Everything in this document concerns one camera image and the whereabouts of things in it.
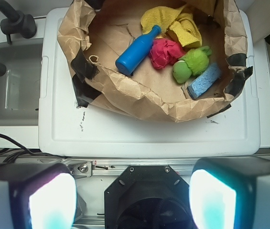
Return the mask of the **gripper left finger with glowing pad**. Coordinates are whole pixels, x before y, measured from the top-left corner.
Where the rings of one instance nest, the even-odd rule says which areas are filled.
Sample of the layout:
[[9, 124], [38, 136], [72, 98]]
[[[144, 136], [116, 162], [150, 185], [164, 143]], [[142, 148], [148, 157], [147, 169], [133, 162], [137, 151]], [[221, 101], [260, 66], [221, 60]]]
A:
[[76, 181], [62, 163], [0, 163], [0, 229], [70, 229], [76, 201]]

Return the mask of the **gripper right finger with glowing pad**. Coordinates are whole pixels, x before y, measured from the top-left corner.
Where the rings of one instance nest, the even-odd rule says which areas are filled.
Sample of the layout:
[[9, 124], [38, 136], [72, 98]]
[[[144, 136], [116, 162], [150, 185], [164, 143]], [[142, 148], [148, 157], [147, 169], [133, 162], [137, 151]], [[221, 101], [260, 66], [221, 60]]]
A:
[[199, 229], [270, 229], [270, 156], [199, 159], [189, 203]]

